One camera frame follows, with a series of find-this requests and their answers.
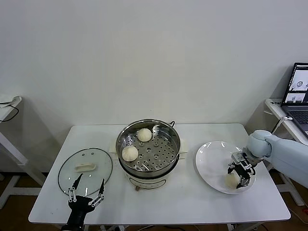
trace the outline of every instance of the white stand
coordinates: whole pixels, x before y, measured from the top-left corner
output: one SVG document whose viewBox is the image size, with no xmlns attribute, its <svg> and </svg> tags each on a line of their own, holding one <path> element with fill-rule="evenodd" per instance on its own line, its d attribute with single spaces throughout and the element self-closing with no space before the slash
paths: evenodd
<svg viewBox="0 0 308 231">
<path fill-rule="evenodd" d="M 3 208 L 10 195 L 37 196 L 40 188 L 16 188 L 20 176 L 13 176 L 0 197 L 0 209 Z"/>
<path fill-rule="evenodd" d="M 232 224 L 227 224 L 227 226 L 228 226 L 228 231 L 250 231 L 263 223 L 264 222 L 245 223 L 245 224 L 240 224 L 236 227 L 234 227 Z"/>
<path fill-rule="evenodd" d="M 18 97 L 17 100 L 12 104 L 16 107 L 20 101 L 21 97 Z M 0 120 L 4 120 L 5 117 L 13 110 L 12 107 L 3 107 L 0 108 Z M 39 185 L 43 185 L 46 177 L 34 166 L 32 166 L 28 159 L 22 155 L 22 153 L 15 148 L 15 146 L 0 132 L 0 144 L 4 146 L 6 150 L 9 151 L 11 155 L 9 157 L 20 167 L 22 168 L 32 179 L 34 179 Z M 15 188 L 15 184 L 18 182 L 20 176 L 13 176 L 8 186 L 0 196 L 0 209 L 3 208 L 5 202 L 10 195 L 35 195 L 39 194 L 40 188 Z"/>
<path fill-rule="evenodd" d="M 265 102 L 265 104 L 271 110 L 272 113 L 268 112 L 267 110 L 264 110 L 264 112 L 267 113 L 267 114 L 270 114 L 270 115 L 275 115 L 277 118 L 280 119 L 279 123 L 275 126 L 273 131 L 275 132 L 277 130 L 277 128 L 281 124 L 283 124 L 285 126 L 285 128 L 290 132 L 290 134 L 296 139 L 296 141 L 307 145 L 307 142 L 306 142 L 307 139 L 302 134 L 302 131 L 298 132 L 299 129 L 296 127 L 296 125 L 292 121 L 288 121 L 288 119 L 284 118 L 284 117 L 286 117 L 286 114 L 280 106 L 281 101 L 282 101 L 281 99 L 267 99 L 266 102 Z M 269 164 L 267 166 L 268 171 L 270 171 L 272 168 L 273 168 L 273 166 L 271 164 Z M 285 176 L 282 173 L 279 173 L 279 175 L 280 175 L 281 179 L 283 180 L 284 184 L 276 185 L 278 191 L 280 193 L 282 193 L 282 192 L 283 193 L 285 193 L 285 192 L 290 193 L 292 198 L 294 199 L 295 203 L 297 204 L 297 206 L 305 205 L 305 203 L 301 199 L 298 191 L 296 190 L 296 188 L 292 184 L 290 178 L 288 178 L 287 176 Z"/>
<path fill-rule="evenodd" d="M 129 225 L 113 225 L 111 226 L 109 229 L 106 230 L 104 225 L 100 226 L 101 231 L 114 231 L 116 229 L 116 227 L 119 227 L 120 231 L 124 231 Z"/>
<path fill-rule="evenodd" d="M 294 185 L 292 184 L 290 178 L 285 176 L 282 173 L 279 173 L 281 179 L 283 180 L 284 184 L 278 184 L 276 185 L 279 192 L 289 192 L 294 199 L 297 206 L 304 206 L 304 202 L 302 201 L 302 198 L 300 197 L 298 191 L 295 189 Z"/>
</svg>

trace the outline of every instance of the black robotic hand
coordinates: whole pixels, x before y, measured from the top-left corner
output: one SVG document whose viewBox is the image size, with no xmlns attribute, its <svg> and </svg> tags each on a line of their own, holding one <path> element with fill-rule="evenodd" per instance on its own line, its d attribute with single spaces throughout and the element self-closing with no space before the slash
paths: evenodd
<svg viewBox="0 0 308 231">
<path fill-rule="evenodd" d="M 71 208 L 72 212 L 68 218 L 67 224 L 61 228 L 61 231 L 82 231 L 86 214 L 92 212 L 104 199 L 104 179 L 96 198 L 92 199 L 85 196 L 75 195 L 75 190 L 78 187 L 82 175 L 83 174 L 81 173 L 78 179 L 74 182 L 73 186 L 68 189 L 68 206 Z"/>
</svg>

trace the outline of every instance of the cable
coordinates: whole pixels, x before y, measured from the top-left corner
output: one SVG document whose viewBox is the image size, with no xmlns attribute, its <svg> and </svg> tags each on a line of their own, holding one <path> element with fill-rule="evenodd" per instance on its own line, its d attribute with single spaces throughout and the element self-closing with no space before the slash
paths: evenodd
<svg viewBox="0 0 308 231">
<path fill-rule="evenodd" d="M 12 106 L 12 105 L 10 105 L 10 104 L 8 104 L 8 106 L 10 106 L 10 107 L 12 107 L 12 108 L 16 109 L 16 110 L 17 110 L 17 112 L 16 112 L 16 114 L 15 114 L 15 115 L 13 115 L 11 118 L 6 119 L 6 120 L 0 120 L 0 122 L 8 122 L 8 121 L 10 121 L 11 119 L 13 119 L 15 116 L 17 116 L 17 114 L 19 113 L 18 108 L 14 107 L 14 106 Z"/>
<path fill-rule="evenodd" d="M 308 222 L 303 221 L 302 218 L 300 218 L 299 215 L 296 214 L 296 212 L 294 212 L 294 211 L 293 211 L 292 209 L 290 209 L 289 207 L 287 207 L 287 208 L 288 208 L 295 216 L 297 216 L 297 218 L 300 219 L 301 222 L 303 222 L 304 224 L 307 224 L 307 225 L 308 225 Z"/>
<path fill-rule="evenodd" d="M 141 228 L 141 229 L 138 229 L 137 231 L 150 229 L 150 228 L 152 228 L 152 227 L 154 227 L 154 226 L 156 226 L 156 225 L 148 225 L 148 226 L 146 226 L 146 227 L 143 227 L 143 228 Z"/>
<path fill-rule="evenodd" d="M 200 231 L 200 229 L 198 228 L 198 226 L 194 225 L 196 227 L 196 229 L 198 229 L 198 231 Z"/>
<path fill-rule="evenodd" d="M 261 225 L 266 229 L 266 231 L 269 231 L 269 229 L 266 228 L 266 226 L 264 224 L 261 224 Z"/>
<path fill-rule="evenodd" d="M 182 230 L 182 231 L 185 231 L 185 229 L 181 228 L 181 227 L 171 227 L 171 226 L 168 226 L 168 225 L 164 225 L 164 227 L 168 228 L 168 229 L 176 229 L 176 230 Z"/>
<path fill-rule="evenodd" d="M 296 187 L 293 185 L 292 181 L 290 180 L 290 178 L 285 176 L 285 179 L 293 186 L 293 188 L 297 191 Z M 303 201 L 304 205 L 308 208 L 308 205 L 305 203 L 305 201 L 303 200 L 303 198 L 301 197 L 301 195 L 298 193 L 300 199 Z"/>
<path fill-rule="evenodd" d="M 280 122 L 280 119 L 278 120 L 278 122 L 275 124 L 275 126 L 274 126 L 273 130 L 271 131 L 271 133 L 272 133 L 272 134 L 273 134 L 273 132 L 274 132 L 274 130 L 275 130 L 275 128 L 276 128 L 276 126 L 279 124 L 279 122 Z"/>
</svg>

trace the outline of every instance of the power cord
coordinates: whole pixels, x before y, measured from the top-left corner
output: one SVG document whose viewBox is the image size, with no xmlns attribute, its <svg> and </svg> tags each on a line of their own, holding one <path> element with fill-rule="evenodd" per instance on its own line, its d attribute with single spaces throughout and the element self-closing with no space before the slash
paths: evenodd
<svg viewBox="0 0 308 231">
<path fill-rule="evenodd" d="M 16 110 L 17 110 L 17 112 L 16 112 L 16 113 L 15 113 L 15 115 L 13 115 L 11 118 L 9 118 L 9 119 L 5 119 L 5 120 L 0 120 L 0 122 L 8 122 L 8 121 L 10 121 L 11 119 L 13 119 L 15 116 L 17 116 L 17 114 L 19 113 L 18 108 L 14 107 L 14 106 L 12 106 L 12 105 L 10 105 L 10 104 L 8 104 L 8 106 L 10 106 L 10 107 L 12 107 L 12 108 L 16 109 Z"/>
<path fill-rule="evenodd" d="M 296 212 L 294 212 L 294 211 L 293 211 L 292 209 L 290 209 L 289 207 L 287 207 L 287 208 L 288 208 L 295 216 L 297 216 L 297 218 L 300 219 L 301 222 L 303 222 L 304 224 L 308 225 L 308 222 L 303 221 L 302 218 L 300 218 L 299 215 L 298 215 Z"/>
<path fill-rule="evenodd" d="M 154 226 L 158 226 L 158 225 L 149 225 L 149 226 L 146 226 L 146 227 L 143 227 L 141 229 L 138 229 L 137 231 L 141 231 L 141 230 L 147 230 L 147 229 L 150 229 L 150 228 L 153 228 Z M 168 229 L 175 229 L 175 230 L 181 230 L 181 231 L 186 231 L 185 229 L 181 228 L 181 227 L 171 227 L 171 226 L 168 226 L 168 225 L 164 225 L 165 228 L 168 228 Z"/>
<path fill-rule="evenodd" d="M 266 226 L 264 224 L 261 224 L 261 225 L 266 229 L 266 231 L 269 231 L 269 229 L 266 228 Z"/>
</svg>

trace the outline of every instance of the white plate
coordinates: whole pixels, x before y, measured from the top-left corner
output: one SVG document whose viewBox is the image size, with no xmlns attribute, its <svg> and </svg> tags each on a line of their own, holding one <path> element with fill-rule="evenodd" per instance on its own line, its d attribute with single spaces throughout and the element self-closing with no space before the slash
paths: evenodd
<svg viewBox="0 0 308 231">
<path fill-rule="evenodd" d="M 238 151 L 241 149 L 223 141 L 213 141 L 202 145 L 196 155 L 196 166 L 205 182 L 214 189 L 227 194 L 239 194 L 250 189 L 256 181 L 255 175 L 251 176 L 246 187 L 231 189 L 225 184 L 231 154 Z"/>
</svg>

